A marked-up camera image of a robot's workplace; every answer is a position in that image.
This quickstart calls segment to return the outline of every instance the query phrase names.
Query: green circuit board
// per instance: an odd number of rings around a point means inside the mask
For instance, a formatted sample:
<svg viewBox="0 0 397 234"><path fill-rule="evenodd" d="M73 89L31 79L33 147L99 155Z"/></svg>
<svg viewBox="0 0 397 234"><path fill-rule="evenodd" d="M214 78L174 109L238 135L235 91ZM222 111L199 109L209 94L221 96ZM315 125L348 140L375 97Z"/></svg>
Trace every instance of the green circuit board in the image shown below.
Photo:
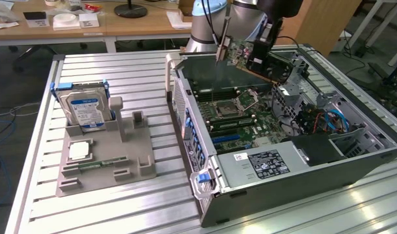
<svg viewBox="0 0 397 234"><path fill-rule="evenodd" d="M214 141L219 154L281 143L289 136L269 108L267 97L251 89L241 93L237 98L199 102L213 140L234 138Z"/></svg>
<svg viewBox="0 0 397 234"><path fill-rule="evenodd" d="M227 50L227 59L239 68L246 67L253 50L254 44L251 42L246 40L233 40Z"/></svg>

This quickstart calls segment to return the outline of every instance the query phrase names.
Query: red cable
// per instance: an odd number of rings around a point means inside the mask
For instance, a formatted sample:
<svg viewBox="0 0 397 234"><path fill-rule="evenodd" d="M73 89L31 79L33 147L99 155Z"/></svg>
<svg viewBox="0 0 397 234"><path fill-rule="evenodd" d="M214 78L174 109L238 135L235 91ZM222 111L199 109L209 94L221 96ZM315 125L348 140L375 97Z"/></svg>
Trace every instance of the red cable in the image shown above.
<svg viewBox="0 0 397 234"><path fill-rule="evenodd" d="M317 133L317 130L318 130L318 118L319 118L322 115L323 115L323 113L319 113L319 114L318 114L314 133Z"/></svg>

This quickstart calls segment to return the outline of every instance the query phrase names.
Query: floor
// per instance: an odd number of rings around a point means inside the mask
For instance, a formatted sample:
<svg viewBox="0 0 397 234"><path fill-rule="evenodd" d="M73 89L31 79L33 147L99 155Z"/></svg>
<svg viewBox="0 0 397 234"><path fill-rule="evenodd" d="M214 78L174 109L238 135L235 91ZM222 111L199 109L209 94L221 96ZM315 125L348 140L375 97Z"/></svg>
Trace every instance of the floor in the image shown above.
<svg viewBox="0 0 397 234"><path fill-rule="evenodd" d="M364 15L356 17L350 22L347 27L350 32L355 32L359 27ZM372 28L379 24L374 21L367 27L362 38L367 38ZM175 40L178 46L186 45L187 40ZM363 44L362 40L356 43L352 51ZM119 52L135 51L135 50L158 50L158 49L173 49L170 40L149 40L145 41L145 46L141 49L138 47L137 41L119 42ZM51 54L46 51L39 51L33 55L23 63L25 72L18 74L13 71L13 61L18 55L26 51L29 47L21 46L19 52L13 53L7 47L0 47L0 107L14 107L23 105L26 103L38 102L43 97L43 90L46 87L47 76L51 68ZM54 45L54 49L62 54L93 54L93 53L106 53L105 43L89 43L89 48L83 50L81 45L69 44ZM374 46L375 54L367 54L362 61L378 62L383 65L383 68L391 72L392 68L387 65L392 56L397 52L397 31L388 28L382 37L379 38ZM346 72L362 65L343 56L341 53L333 53L329 57L333 63ZM371 80L371 75L368 74L368 68L363 68L351 73L356 78L364 81ZM38 106L30 106L21 110L19 114L31 113L38 110ZM13 116L0 118L2 120L10 121ZM5 233L6 224L9 221L9 215L11 211L11 205L14 201L14 194L17 191L23 163L26 160L27 149L30 138L33 135L34 124L37 120L37 115L17 117L15 124L17 130L13 136L0 144L0 156L5 159L9 174L13 180L11 196L0 205L0 234ZM7 123L0 123L0 130L5 128ZM5 174L0 172L0 198L6 195L9 190L7 179Z"/></svg>

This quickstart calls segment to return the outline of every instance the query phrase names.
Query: tape roll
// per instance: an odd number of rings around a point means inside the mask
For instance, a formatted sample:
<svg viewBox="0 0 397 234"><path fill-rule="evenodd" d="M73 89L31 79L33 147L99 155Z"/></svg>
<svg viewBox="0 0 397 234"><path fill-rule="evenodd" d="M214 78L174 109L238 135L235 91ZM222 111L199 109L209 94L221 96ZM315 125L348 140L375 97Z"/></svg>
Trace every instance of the tape roll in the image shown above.
<svg viewBox="0 0 397 234"><path fill-rule="evenodd" d="M46 0L47 6L58 6L62 0Z"/></svg>

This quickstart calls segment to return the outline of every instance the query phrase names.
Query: black lamp base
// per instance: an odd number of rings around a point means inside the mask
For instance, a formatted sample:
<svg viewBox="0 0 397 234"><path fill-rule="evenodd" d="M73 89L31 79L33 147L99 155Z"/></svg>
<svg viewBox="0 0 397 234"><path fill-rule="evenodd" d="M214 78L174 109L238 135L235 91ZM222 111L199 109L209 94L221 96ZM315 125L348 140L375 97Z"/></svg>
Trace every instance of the black lamp base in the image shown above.
<svg viewBox="0 0 397 234"><path fill-rule="evenodd" d="M130 9L130 5L125 4L115 7L115 13L125 18L141 18L149 14L149 9L135 4L133 4L133 9Z"/></svg>

